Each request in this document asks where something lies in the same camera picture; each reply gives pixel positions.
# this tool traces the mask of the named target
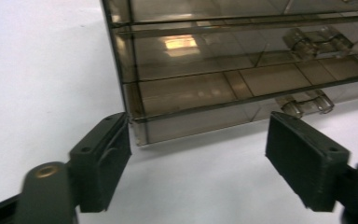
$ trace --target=compartment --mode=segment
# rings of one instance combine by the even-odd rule
[[[288,94],[327,88],[334,101],[356,98],[358,84],[338,85],[357,81],[358,58],[348,56],[131,83],[125,90],[136,98],[128,110],[143,145],[266,119],[281,110],[275,98]]]
[[[358,54],[358,22],[312,26],[306,22],[281,28],[260,22],[211,29],[201,29],[197,23],[187,22],[194,28],[183,31],[167,27],[177,27],[176,23],[153,25],[153,30],[149,26],[115,29],[122,80],[184,77]],[[294,31],[301,32],[303,39],[298,40]],[[306,45],[299,47],[308,42],[314,52]]]
[[[358,0],[106,0],[115,22],[188,21],[358,11]]]

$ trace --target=clear plastic drawer organizer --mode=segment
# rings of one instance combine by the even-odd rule
[[[138,145],[358,98],[358,1],[103,0]]]

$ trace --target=white table surface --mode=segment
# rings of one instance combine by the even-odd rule
[[[96,124],[123,111],[98,0],[0,0],[0,202],[41,163],[68,161]],[[358,162],[358,100],[306,122]],[[80,223],[339,223],[307,210],[264,156],[262,120],[147,147],[107,212]]]

